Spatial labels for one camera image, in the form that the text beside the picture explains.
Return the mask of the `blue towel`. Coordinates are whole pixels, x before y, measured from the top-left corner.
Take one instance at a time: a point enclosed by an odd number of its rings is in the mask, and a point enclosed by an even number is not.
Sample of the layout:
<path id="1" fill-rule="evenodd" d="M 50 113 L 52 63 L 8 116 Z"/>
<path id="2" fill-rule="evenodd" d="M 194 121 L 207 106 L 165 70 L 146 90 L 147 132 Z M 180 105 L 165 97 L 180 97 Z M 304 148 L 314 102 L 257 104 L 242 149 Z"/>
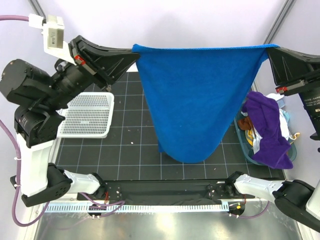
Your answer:
<path id="1" fill-rule="evenodd" d="M 274 44 L 153 48 L 136 66 L 161 152 L 184 164 L 217 148 Z"/>

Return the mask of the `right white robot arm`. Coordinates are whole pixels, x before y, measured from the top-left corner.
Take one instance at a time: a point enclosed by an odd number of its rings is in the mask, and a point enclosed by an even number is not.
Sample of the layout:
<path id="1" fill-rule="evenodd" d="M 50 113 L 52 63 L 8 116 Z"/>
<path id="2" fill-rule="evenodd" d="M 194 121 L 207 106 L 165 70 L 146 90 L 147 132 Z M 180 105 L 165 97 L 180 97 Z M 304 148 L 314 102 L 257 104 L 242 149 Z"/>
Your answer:
<path id="1" fill-rule="evenodd" d="M 284 47 L 268 49 L 276 91 L 285 96 L 299 94 L 315 133 L 320 139 L 320 57 Z M 286 216 L 320 230 L 320 187 L 302 180 L 270 181 L 236 171 L 225 180 L 230 198 L 252 195 L 272 202 Z"/>

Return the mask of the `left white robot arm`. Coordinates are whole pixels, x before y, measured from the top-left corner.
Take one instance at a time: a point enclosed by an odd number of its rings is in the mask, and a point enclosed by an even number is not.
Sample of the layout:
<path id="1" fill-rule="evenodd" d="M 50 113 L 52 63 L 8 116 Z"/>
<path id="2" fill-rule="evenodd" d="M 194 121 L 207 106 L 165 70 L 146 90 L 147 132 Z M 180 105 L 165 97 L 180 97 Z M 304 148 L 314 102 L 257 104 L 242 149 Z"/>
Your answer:
<path id="1" fill-rule="evenodd" d="M 22 59 L 12 60 L 2 72 L 0 91 L 11 103 L 19 151 L 19 173 L 10 179 L 22 193 L 27 207 L 47 203 L 65 194 L 85 193 L 94 200 L 104 198 L 108 187 L 96 173 L 79 174 L 49 161 L 51 148 L 64 117 L 58 111 L 95 84 L 103 91 L 140 57 L 128 48 L 94 44 L 82 36 L 66 47 L 67 59 L 59 57 L 55 74 Z"/>

